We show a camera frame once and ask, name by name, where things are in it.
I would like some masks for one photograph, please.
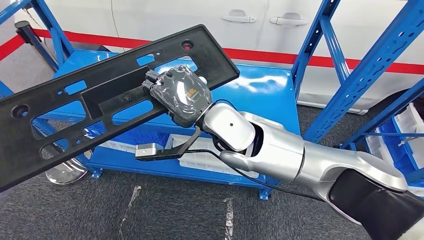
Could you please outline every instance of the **red stripe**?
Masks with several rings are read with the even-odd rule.
[[[16,35],[12,37],[9,41],[5,42],[3,45],[0,45],[0,61],[7,57],[9,54],[13,53],[24,43],[25,42],[22,37]]]
[[[50,34],[47,30],[34,29],[35,33],[44,38],[50,38]],[[150,41],[124,38],[124,37],[113,37],[113,36],[101,36],[85,33],[76,33],[65,31],[66,37],[72,42],[106,45],[121,48],[136,48],[141,45],[147,44]],[[245,49],[234,49],[224,48],[225,53],[232,59],[248,60],[248,61],[259,61],[277,64],[294,64],[297,54],[292,53],[281,53],[281,52],[270,52],[270,51],[255,51]],[[346,59],[347,65],[350,69],[354,69],[360,60],[357,59]],[[312,56],[309,60],[308,66],[313,67],[324,67],[334,68],[331,57],[327,56]],[[400,74],[419,74],[424,75],[424,65],[420,64],[409,64],[394,62],[386,70],[389,73],[400,73]]]

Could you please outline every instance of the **black cable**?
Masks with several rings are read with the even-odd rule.
[[[188,153],[188,154],[190,154],[190,153],[209,153],[209,154],[212,154],[213,156],[215,156],[215,158],[221,160],[221,158],[220,158],[220,156],[218,154],[216,154],[215,152],[213,152],[213,151],[211,151],[209,149],[186,150],[185,153]],[[243,177],[249,179],[250,181],[253,181],[253,182],[255,182],[257,184],[260,184],[260,185],[263,185],[265,187],[268,187],[268,188],[271,188],[271,189],[275,189],[275,190],[281,191],[283,193],[293,194],[293,195],[297,195],[297,196],[300,196],[300,197],[304,197],[304,198],[308,198],[308,199],[313,199],[313,200],[317,200],[317,201],[320,201],[320,202],[325,202],[324,200],[322,200],[321,198],[319,198],[317,196],[313,196],[313,195],[309,195],[309,194],[304,194],[304,193],[301,193],[301,192],[296,192],[296,191],[291,191],[291,190],[286,190],[286,189],[283,189],[283,188],[280,188],[280,187],[277,187],[277,186],[274,186],[274,185],[270,185],[270,184],[265,183],[265,182],[261,182],[261,181],[259,181],[257,179],[254,179],[253,177],[250,177],[250,176],[244,174],[243,172],[241,172],[237,168],[234,168],[232,166],[229,166],[228,164],[226,164],[226,165],[228,167],[230,167],[231,169],[233,169],[236,173],[242,175]]]
[[[230,101],[228,101],[227,99],[223,99],[223,98],[221,98],[221,99],[218,99],[218,100],[216,100],[214,103],[217,103],[217,102],[226,102],[226,103],[228,103],[229,105],[231,105],[231,107],[233,108],[233,109],[235,109],[236,111],[237,111],[237,108],[230,102]]]

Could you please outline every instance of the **yellow label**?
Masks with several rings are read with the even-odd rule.
[[[193,96],[193,94],[195,94],[197,91],[195,89],[190,89],[188,90],[188,92],[185,94],[187,97],[191,98]]]

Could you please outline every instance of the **blue table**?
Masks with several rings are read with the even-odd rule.
[[[78,50],[76,49],[66,62],[60,66],[54,77],[64,75],[95,62],[112,57],[116,53]],[[143,65],[149,62],[150,56],[139,58],[137,62]],[[177,59],[158,66],[157,72],[165,71],[171,67],[186,64],[196,68],[189,59]],[[295,134],[300,134],[296,101],[294,98],[293,82],[289,69],[263,67],[237,64],[240,77],[212,91],[214,100],[227,99],[231,101],[239,111],[251,112],[264,118],[281,123],[284,127]],[[139,104],[131,111],[121,111],[114,115],[113,120],[126,122],[149,111],[148,104]],[[84,118],[84,110],[75,104],[69,104],[54,111],[46,113],[43,118],[79,122]],[[144,123],[137,128],[143,131],[156,131],[165,134],[191,135],[194,128],[182,128],[171,121],[165,114]],[[252,182],[243,176],[230,175],[219,172],[205,171],[181,167],[177,159],[141,162],[134,159],[133,153],[115,150],[106,147],[96,147],[92,157],[84,164],[93,171],[93,177],[98,178],[103,169],[127,171],[142,174],[152,174],[166,177],[207,181],[222,184],[234,184],[246,187],[260,188],[259,197],[268,199],[271,189]],[[278,181],[271,177],[260,174],[257,178],[269,184],[277,184]]]

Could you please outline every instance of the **gray carpet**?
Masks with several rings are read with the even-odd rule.
[[[7,2],[1,0],[0,9]],[[0,26],[0,43],[13,36],[12,25]],[[14,91],[51,76],[28,45],[0,62],[0,79]],[[319,111],[298,107],[302,132]],[[341,143],[368,120],[347,114],[321,143]],[[41,174],[1,193],[0,239],[223,240],[227,198],[234,209],[235,240],[369,239],[361,226],[322,202],[281,192],[262,201],[253,188],[108,170],[99,179],[86,176],[65,187]]]

